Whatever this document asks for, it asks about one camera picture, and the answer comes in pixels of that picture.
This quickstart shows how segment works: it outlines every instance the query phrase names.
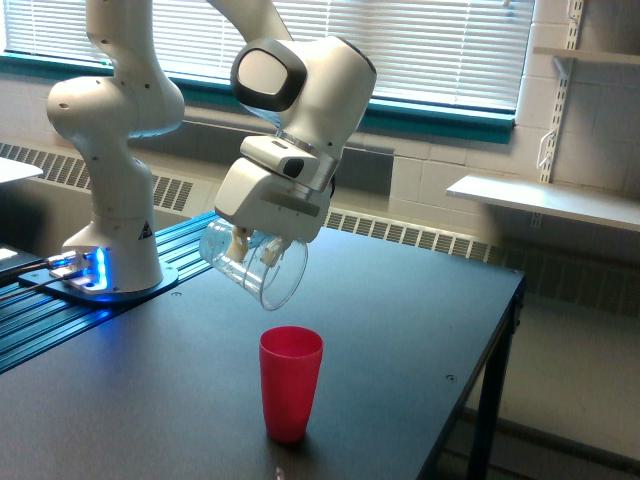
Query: window frame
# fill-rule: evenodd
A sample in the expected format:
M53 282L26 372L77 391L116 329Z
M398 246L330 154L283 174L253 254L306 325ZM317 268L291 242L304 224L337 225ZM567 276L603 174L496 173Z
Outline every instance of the window frame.
M12 73L59 81L81 75L112 74L113 68L107 64L6 51L3 2L4 0L0 0L0 74ZM194 101L212 108L238 105L229 82L173 72L167 72L167 76L180 87L187 102ZM515 112L456 108L374 97L369 102L360 129L386 136L435 135L508 144L515 127L515 116Z

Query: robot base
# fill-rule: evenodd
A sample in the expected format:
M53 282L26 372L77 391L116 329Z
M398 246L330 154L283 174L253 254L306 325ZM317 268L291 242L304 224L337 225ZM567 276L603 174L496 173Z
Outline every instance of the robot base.
M84 303L92 303L98 305L126 305L131 303L142 303L145 300L153 298L161 293L169 290L178 283L178 269L172 267L168 263L160 262L162 270L162 281L155 287L131 293L105 293L105 294L88 294L77 288L73 288L66 282L55 282L42 287L41 291L46 292L55 297L61 297L66 300L80 301ZM25 273L18 277L18 281L24 286L40 285L51 280L49 270L43 268L34 272Z

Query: floor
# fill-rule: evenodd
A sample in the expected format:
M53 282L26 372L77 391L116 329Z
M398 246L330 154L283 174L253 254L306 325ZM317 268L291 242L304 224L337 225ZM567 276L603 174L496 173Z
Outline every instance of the floor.
M460 419L438 464L438 480L465 478L473 423ZM572 454L501 429L496 434L487 480L640 480L638 465Z

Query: window blind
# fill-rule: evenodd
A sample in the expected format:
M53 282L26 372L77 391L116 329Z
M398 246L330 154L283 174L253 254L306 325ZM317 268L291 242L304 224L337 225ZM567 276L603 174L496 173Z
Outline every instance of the window blind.
M534 0L280 0L296 40L360 47L378 69L374 95L514 111ZM84 0L4 0L7 50L106 61L85 35ZM168 72L228 80L243 46L205 0L155 0L158 58Z

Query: shelf bracket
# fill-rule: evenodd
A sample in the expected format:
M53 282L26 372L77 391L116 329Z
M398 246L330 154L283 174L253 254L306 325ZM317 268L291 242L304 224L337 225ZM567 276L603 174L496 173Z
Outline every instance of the shelf bracket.
M580 35L580 26L582 23L582 13L584 10L584 0L568 0L567 17L569 18L569 31L567 33L567 41L565 48L567 50L575 50L578 46L578 37ZM540 174L538 181L540 183L551 183L551 175L553 172L553 164L556 159L558 141L560 140L560 132L562 131L562 120L564 118L564 107L569 94L569 84L571 83L571 74L573 71L573 59L562 59L553 57L553 63L560 73L558 80L558 90L556 92L556 104L553 109L553 117L551 118L551 128L549 131L556 132L555 135L547 137L546 148L544 153L538 156L540 164ZM542 227L542 214L534 213L531 216L531 227Z
M571 75L572 59L553 57L553 64L558 69L561 78L569 78Z

